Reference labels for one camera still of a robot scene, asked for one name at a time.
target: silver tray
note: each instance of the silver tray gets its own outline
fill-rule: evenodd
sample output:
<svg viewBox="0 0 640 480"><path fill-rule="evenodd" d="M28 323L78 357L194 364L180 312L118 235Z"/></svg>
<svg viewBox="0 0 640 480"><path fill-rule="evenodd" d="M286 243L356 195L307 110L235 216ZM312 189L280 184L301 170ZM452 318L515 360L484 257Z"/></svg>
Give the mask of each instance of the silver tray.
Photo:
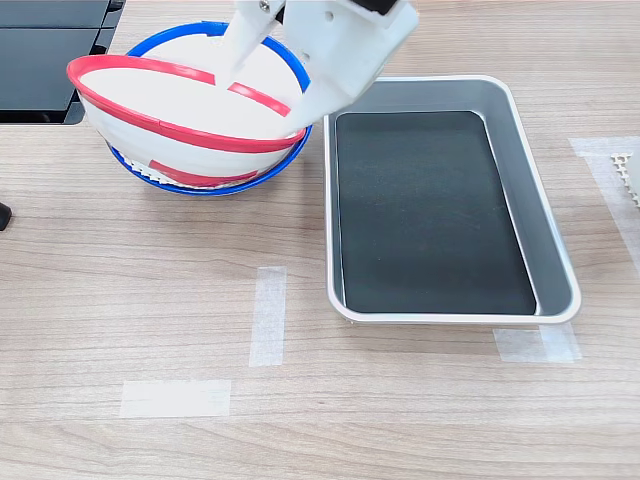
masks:
<svg viewBox="0 0 640 480"><path fill-rule="evenodd" d="M339 178L338 175L340 163L338 161L337 137L340 133L336 125L343 121L340 120L343 115L349 114L367 114L367 118L371 118L372 114L422 112L472 112L481 119L484 125L483 135L486 134L486 140L488 140L487 151L490 152L489 156L493 160L491 168L497 168L496 178L498 178L498 185L501 184L504 195L503 202L506 203L504 215L510 220L511 226L509 228L512 228L512 233L515 235L513 242L516 245L517 241L515 248L519 249L523 268L526 268L526 278L530 283L532 298L534 298L529 313L523 314L520 311L498 314L493 311L476 312L469 311L471 307L468 306L466 310L463 309L464 312L457 311L455 307L438 311L429 311L428 308L425 308L424 311L415 311L415 307L412 307L411 311L404 311L402 307L395 311L385 307L385 311L376 311L372 310L373 305L379 303L375 291L372 291L370 296L371 308L363 304L363 301L366 303L366 295L360 295L360 307L350 308L353 303L349 300L350 289L355 292L357 282L354 283L352 280L345 282L342 236L343 232L348 231L353 225L345 225L347 217L343 218L343 212L340 210L339 185L342 185L340 180L345 180L344 177ZM345 136L344 143L341 145L349 145L349 143L350 137ZM389 161L401 162L402 158L393 158ZM362 190L362 187L358 188L360 191L365 191L366 188ZM351 187L347 188L343 185L341 188L344 193ZM380 78L355 104L325 117L325 195L328 296L333 307L352 322L369 324L557 324L570 320L580 308L581 295L578 283L538 176L513 97L506 85L496 79L484 76ZM457 201L456 195L455 189L452 189L452 202ZM347 197L342 200L342 203L343 208L346 208ZM352 220L349 221L357 218L353 216L353 213L350 215L348 218ZM404 251L402 241L397 243L398 251ZM358 253L349 259L352 265L349 267L351 271L356 271L359 266L362 266L354 264L354 258L365 257ZM446 261L446 256L438 259L444 269L439 273L440 275L443 275L442 272L446 275ZM380 274L380 272L375 273L375 268L372 268L372 271L374 271L372 276ZM428 278L433 272L425 269L423 274L424 278ZM401 288L397 285L396 282L392 288ZM466 299L468 293L464 291L464 288L455 292L456 295L460 295L461 299ZM501 292L498 289L491 294L495 298L500 298Z"/></svg>

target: blue rim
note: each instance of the blue rim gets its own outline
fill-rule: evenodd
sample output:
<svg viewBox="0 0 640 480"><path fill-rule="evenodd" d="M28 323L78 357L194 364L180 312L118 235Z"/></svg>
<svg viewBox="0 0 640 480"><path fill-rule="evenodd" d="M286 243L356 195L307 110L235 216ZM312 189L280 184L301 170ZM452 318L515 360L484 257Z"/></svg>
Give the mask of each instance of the blue rim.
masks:
<svg viewBox="0 0 640 480"><path fill-rule="evenodd" d="M131 57L141 57L145 53L147 53L152 48L157 47L161 43L168 42L169 40L173 40L175 38L184 37L185 35L198 35L205 34L210 37L217 37L224 34L227 30L228 23L223 22L198 22L198 23L190 23L188 25L180 25L179 27L170 28L169 30L165 30L164 32L157 33L152 37L147 38L142 43L139 43L135 47L133 47L127 55ZM287 65L291 68L296 78L298 79L298 83L300 84L300 88L304 92L309 86L309 75L304 70L304 67L300 63L300 61L296 58L296 56L291 53L287 48L282 45L280 42L274 40L271 37L265 38L262 44L274 52L276 52L282 59L287 62ZM242 185L235 185L233 187L226 188L218 188L216 190L201 190L197 188L189 188L189 187L179 187L177 185L168 185L160 182L156 182L155 180L151 180L148 177L145 177L139 172L136 172L131 168L123 158L123 156L116 150L114 147L109 145L111 152L118 159L118 161L129 170L132 174L138 177L141 180L144 180L150 185L154 187L161 188L163 190L167 190L169 192L174 193L182 193L185 195L202 195L202 196L217 196L217 195L230 195L232 193L239 193L244 190L248 190L249 188L255 187L256 185L260 185L263 182L266 182L270 178L275 177L280 172L282 172L285 168L289 166L291 162L298 156L304 144L307 143L309 136L311 135L312 127L307 127L306 133L302 140L296 143L293 146L293 149L289 152L289 154L275 167L273 167L268 172L262 174L261 176L254 178L253 180L243 183Z"/></svg>

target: white tape strip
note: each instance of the white tape strip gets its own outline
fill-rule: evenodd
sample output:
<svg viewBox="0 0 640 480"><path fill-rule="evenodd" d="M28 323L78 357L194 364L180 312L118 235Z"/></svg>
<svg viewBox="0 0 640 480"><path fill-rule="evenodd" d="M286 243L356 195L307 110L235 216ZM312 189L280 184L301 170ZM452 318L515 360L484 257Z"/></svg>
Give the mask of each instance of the white tape strip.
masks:
<svg viewBox="0 0 640 480"><path fill-rule="evenodd" d="M229 415L231 381L124 382L120 418Z"/></svg>
<svg viewBox="0 0 640 480"><path fill-rule="evenodd" d="M495 328L493 337L504 362L573 363L582 358L570 323L541 325L538 330Z"/></svg>
<svg viewBox="0 0 640 480"><path fill-rule="evenodd" d="M286 297L287 268L259 268L251 332L250 367L282 365Z"/></svg>
<svg viewBox="0 0 640 480"><path fill-rule="evenodd" d="M583 157L598 184L620 231L636 269L640 273L640 210L629 196L620 179L612 155L640 155L640 137L574 138L571 145L576 155Z"/></svg>

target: wooden table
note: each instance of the wooden table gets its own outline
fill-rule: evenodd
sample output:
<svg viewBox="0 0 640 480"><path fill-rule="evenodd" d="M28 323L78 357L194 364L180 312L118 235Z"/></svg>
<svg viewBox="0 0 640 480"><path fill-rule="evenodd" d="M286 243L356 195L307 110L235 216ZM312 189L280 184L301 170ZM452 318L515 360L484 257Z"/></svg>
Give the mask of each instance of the wooden table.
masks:
<svg viewBox="0 0 640 480"><path fill-rule="evenodd" d="M275 180L186 198L86 123L0 126L2 479L640 478L640 282L568 138L640 132L640 3L422 1L386 74L512 88L584 294L584 358L506 363L490 327L352 326L324 281L322 132ZM122 53L214 1L130 0ZM285 266L281 366L250 368ZM231 381L228 416L120 418L123 382Z"/></svg>

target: white bowl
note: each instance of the white bowl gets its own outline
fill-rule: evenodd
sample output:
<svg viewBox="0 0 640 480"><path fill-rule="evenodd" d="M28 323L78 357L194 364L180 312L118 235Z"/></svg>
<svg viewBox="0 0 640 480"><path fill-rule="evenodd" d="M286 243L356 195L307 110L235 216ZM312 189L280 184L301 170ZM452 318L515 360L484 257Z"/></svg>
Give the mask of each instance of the white bowl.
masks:
<svg viewBox="0 0 640 480"><path fill-rule="evenodd" d="M304 130L277 138L289 107L212 73L149 58L98 55L67 69L87 119L128 159L176 183L246 182L281 161Z"/></svg>

